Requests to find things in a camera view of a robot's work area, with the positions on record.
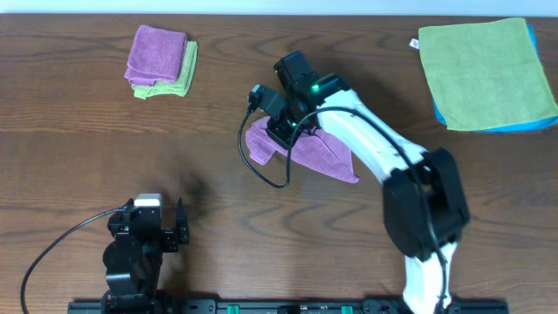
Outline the purple microfiber cloth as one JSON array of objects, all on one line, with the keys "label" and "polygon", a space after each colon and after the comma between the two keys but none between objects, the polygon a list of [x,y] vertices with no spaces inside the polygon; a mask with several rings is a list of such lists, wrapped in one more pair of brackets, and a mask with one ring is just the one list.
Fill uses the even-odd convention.
[{"label": "purple microfiber cloth", "polygon": [[[249,157],[264,166],[275,154],[287,156],[288,151],[274,142],[266,133],[269,117],[252,123],[245,133]],[[303,133],[291,152],[291,161],[320,174],[347,183],[357,183],[354,174],[352,151],[335,136],[317,129],[311,134]]]}]

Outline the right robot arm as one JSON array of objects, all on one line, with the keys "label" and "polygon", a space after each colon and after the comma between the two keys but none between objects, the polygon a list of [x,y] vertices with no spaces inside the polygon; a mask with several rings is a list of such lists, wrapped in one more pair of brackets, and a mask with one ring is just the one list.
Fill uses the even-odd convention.
[{"label": "right robot arm", "polygon": [[258,88],[268,133],[289,154],[303,132],[319,128],[345,144],[383,189],[384,226],[405,256],[403,299],[413,313],[446,313],[451,260],[470,215],[455,159],[401,136],[372,113],[335,73],[315,72],[301,51],[274,70],[285,91]]}]

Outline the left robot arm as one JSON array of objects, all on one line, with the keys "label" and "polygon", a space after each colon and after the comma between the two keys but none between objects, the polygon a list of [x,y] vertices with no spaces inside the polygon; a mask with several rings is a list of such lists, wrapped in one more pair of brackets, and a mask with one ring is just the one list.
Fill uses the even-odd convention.
[{"label": "left robot arm", "polygon": [[114,213],[107,227],[113,242],[104,251],[105,280],[102,313],[180,313],[180,303],[158,289],[163,255],[189,243],[182,199],[175,208],[175,225],[164,229],[162,196],[142,194]]}]

